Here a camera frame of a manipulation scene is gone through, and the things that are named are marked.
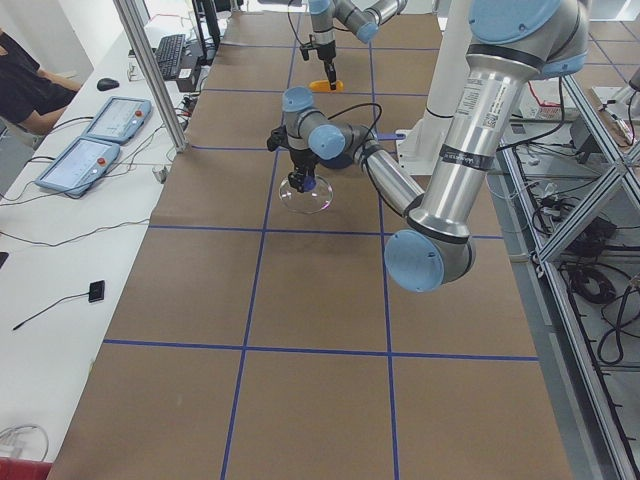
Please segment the yellow corn cob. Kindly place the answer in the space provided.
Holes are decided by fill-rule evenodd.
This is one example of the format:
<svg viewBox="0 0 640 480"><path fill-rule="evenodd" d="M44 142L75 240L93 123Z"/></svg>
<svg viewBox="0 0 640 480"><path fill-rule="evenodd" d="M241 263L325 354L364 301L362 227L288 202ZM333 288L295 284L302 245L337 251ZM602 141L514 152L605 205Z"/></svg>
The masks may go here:
<svg viewBox="0 0 640 480"><path fill-rule="evenodd" d="M337 93L344 90L344 84L340 80L334 83L329 80L315 80L310 82L308 87L311 91L319 93Z"/></svg>

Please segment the small black square device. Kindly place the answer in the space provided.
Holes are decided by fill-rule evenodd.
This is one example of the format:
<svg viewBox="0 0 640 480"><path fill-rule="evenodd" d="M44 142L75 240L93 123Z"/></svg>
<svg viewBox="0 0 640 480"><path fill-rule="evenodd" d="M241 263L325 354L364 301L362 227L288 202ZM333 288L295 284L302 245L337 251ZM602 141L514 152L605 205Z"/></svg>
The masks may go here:
<svg viewBox="0 0 640 480"><path fill-rule="evenodd" d="M88 302L95 303L105 298L106 282L104 280L93 281L89 285Z"/></svg>

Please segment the lower teach pendant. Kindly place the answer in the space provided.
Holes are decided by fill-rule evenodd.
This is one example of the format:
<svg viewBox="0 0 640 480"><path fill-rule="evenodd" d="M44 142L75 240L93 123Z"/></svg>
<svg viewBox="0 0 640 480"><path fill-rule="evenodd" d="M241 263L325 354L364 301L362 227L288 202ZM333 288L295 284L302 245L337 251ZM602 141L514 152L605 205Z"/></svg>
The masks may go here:
<svg viewBox="0 0 640 480"><path fill-rule="evenodd" d="M91 137L76 138L37 177L41 188L80 198L108 170L120 146Z"/></svg>

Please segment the teach pendant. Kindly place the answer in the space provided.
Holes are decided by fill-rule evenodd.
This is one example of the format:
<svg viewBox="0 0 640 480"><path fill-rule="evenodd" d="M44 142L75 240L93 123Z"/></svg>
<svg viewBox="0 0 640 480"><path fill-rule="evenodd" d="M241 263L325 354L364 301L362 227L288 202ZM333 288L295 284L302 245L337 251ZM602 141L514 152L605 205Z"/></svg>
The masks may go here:
<svg viewBox="0 0 640 480"><path fill-rule="evenodd" d="M76 138L37 177L41 188L80 198L108 170L120 146L91 137Z"/></svg>
<svg viewBox="0 0 640 480"><path fill-rule="evenodd" d="M86 127L83 135L123 145L142 128L151 113L147 99L111 96Z"/></svg>

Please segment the person in black shirt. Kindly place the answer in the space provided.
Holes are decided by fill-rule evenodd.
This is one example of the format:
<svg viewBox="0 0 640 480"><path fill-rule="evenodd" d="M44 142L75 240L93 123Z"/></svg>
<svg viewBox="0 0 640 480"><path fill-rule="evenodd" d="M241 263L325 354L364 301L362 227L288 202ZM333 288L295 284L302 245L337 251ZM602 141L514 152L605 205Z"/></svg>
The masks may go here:
<svg viewBox="0 0 640 480"><path fill-rule="evenodd" d="M1 117L34 135L50 133L82 85L51 73L1 30Z"/></svg>

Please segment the black computer mouse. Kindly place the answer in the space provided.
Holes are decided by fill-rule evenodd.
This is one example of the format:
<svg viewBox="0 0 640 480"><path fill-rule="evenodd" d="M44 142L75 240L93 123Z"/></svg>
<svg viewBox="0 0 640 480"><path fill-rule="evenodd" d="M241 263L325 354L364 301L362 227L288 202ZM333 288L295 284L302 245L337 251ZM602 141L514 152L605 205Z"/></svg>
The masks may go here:
<svg viewBox="0 0 640 480"><path fill-rule="evenodd" d="M101 78L96 84L97 90L101 92L112 90L118 88L119 86L120 83L112 78Z"/></svg>

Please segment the upper teach pendant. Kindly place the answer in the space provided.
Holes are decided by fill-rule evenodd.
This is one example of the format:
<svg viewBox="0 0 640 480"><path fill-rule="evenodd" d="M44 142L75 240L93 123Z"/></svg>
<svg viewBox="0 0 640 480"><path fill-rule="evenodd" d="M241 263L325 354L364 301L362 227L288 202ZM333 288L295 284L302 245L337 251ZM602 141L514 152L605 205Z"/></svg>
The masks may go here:
<svg viewBox="0 0 640 480"><path fill-rule="evenodd" d="M111 96L86 127L83 135L123 145L142 128L151 113L147 99Z"/></svg>

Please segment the white pedestal column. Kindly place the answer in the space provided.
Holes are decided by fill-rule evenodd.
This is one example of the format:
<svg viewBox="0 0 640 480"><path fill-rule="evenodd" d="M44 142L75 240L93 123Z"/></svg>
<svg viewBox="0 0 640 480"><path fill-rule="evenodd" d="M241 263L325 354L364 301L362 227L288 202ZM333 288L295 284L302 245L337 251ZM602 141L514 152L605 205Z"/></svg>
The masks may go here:
<svg viewBox="0 0 640 480"><path fill-rule="evenodd" d="M465 59L471 40L471 1L451 2L443 40L431 80L423 117L396 142L400 166L410 175L431 175L469 75Z"/></svg>

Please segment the black keyboard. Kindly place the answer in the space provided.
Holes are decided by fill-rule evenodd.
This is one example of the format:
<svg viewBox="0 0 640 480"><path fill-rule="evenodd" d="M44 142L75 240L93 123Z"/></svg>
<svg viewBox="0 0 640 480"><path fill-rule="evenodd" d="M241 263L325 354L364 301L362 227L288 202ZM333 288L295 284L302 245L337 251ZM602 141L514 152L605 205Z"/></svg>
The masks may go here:
<svg viewBox="0 0 640 480"><path fill-rule="evenodd" d="M178 77L185 42L184 34L167 35L160 39L155 58L164 80L174 80Z"/></svg>

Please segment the aluminium frame post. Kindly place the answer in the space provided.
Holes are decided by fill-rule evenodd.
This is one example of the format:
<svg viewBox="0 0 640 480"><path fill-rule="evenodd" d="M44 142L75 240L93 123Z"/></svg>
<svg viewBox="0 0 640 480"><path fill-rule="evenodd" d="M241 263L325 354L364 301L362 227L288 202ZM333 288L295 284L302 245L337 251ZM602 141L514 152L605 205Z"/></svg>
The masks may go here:
<svg viewBox="0 0 640 480"><path fill-rule="evenodd" d="M187 140L177 119L135 2L114 0L113 3L173 146L177 153L182 153L187 147Z"/></svg>

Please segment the glass lid blue knob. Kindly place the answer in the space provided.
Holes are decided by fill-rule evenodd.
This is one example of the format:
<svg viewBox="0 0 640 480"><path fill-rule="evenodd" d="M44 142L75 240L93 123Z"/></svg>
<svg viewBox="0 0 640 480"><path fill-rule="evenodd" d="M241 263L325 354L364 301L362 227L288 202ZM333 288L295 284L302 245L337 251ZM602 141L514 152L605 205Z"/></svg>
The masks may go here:
<svg viewBox="0 0 640 480"><path fill-rule="evenodd" d="M323 177L313 176L313 189L310 192L297 192L289 186L287 176L279 186L278 196L289 211L310 215L321 212L331 205L334 197L333 189Z"/></svg>

